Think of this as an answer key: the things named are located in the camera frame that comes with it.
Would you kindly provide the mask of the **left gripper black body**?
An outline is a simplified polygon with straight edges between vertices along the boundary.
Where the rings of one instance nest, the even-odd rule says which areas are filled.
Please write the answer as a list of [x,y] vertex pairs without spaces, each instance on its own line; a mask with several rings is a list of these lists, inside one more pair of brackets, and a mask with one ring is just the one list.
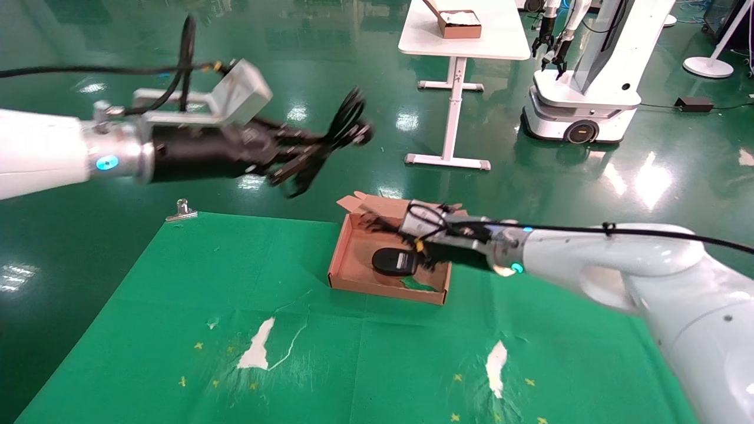
[[280,184],[288,178],[279,126],[254,118],[219,127],[155,125],[152,183],[237,179],[247,174]]

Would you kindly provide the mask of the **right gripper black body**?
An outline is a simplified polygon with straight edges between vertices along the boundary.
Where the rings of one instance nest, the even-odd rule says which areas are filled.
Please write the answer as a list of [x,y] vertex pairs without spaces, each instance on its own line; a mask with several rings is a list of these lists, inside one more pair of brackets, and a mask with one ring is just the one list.
[[438,229],[423,236],[426,241],[449,246],[449,263],[493,271],[488,258],[492,251],[493,231],[488,227],[473,227],[471,230],[472,234],[447,234]]

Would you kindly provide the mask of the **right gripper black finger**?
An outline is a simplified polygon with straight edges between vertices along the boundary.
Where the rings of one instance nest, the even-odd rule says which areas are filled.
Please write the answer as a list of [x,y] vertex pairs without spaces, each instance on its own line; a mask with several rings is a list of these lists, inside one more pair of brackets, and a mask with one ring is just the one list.
[[401,225],[403,225],[402,219],[385,217],[373,210],[360,215],[360,228],[367,233],[391,234],[401,243],[423,243],[426,240],[426,236],[407,233],[401,229]]
[[437,266],[449,263],[449,246],[426,240],[415,240],[413,249],[418,262],[426,271],[434,272]]

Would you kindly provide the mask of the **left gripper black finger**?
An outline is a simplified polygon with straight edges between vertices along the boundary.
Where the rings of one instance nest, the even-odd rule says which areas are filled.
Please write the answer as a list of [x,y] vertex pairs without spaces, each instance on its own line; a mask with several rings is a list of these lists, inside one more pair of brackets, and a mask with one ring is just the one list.
[[281,166],[267,172],[267,180],[272,186],[278,186],[293,179],[297,188],[309,188],[318,176],[331,149],[327,147],[291,147],[275,156],[274,164]]
[[324,134],[280,123],[276,124],[276,137],[284,145],[321,145],[334,152],[350,145],[366,145],[374,137],[374,129],[362,119],[334,119]]

